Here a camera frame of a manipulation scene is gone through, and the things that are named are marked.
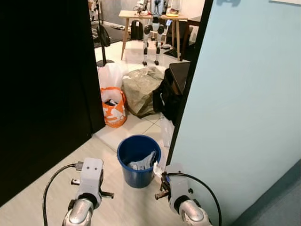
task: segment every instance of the table leg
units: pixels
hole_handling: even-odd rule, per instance
[[[121,60],[122,60],[122,57],[123,57],[124,49],[126,48],[126,42],[127,42],[127,30],[128,30],[128,23],[129,23],[129,20],[130,20],[130,18],[127,18],[127,21],[126,21],[126,27],[125,27],[125,29],[124,29],[124,34],[123,34],[123,44],[122,44],[122,51],[121,51]]]
[[[172,21],[172,44],[173,44],[173,48],[174,48],[174,21]]]
[[[177,22],[177,56],[178,61],[180,61],[180,22],[179,20]]]
[[[185,30],[185,34],[184,34],[183,47],[182,47],[181,56],[180,56],[180,61],[182,61],[185,56],[186,43],[187,43],[187,39],[188,39],[188,35],[189,35],[189,25],[190,25],[189,22],[187,22],[187,26],[186,26],[186,30]]]

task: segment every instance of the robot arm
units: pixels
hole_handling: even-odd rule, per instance
[[[191,199],[192,191],[188,189],[187,178],[167,176],[168,173],[178,171],[183,171],[180,164],[166,167],[161,178],[161,192],[155,194],[155,199],[168,196],[170,209],[179,214],[187,226],[212,226],[207,213],[196,200]]]
[[[93,210],[99,207],[102,197],[114,198],[114,193],[103,192],[103,161],[86,158],[82,167],[80,180],[72,179],[72,185],[78,185],[79,191],[71,200],[63,226],[90,226]]]

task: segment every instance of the black door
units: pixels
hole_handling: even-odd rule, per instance
[[[0,28],[1,206],[105,124],[87,0],[14,1]]]

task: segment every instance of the robot leg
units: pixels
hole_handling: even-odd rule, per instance
[[[157,42],[156,42],[156,60],[155,60],[155,65],[159,65],[159,56],[160,56],[160,49],[161,49],[161,37],[164,32],[164,26],[160,24],[158,28],[158,35],[157,35]]]
[[[144,33],[143,33],[143,54],[144,54],[144,59],[143,59],[143,62],[142,64],[144,66],[147,66],[147,62],[146,62],[146,59],[147,59],[147,47],[148,47],[148,38],[150,36],[150,32],[152,31],[152,26],[151,25],[146,25],[144,27]]]

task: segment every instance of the white plastic bag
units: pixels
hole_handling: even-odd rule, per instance
[[[164,147],[170,147],[171,139],[174,134],[174,125],[162,113],[160,116],[160,125]]]
[[[106,87],[118,87],[121,88],[122,77],[126,73],[117,63],[109,63],[104,67],[97,67],[99,86],[101,88]]]

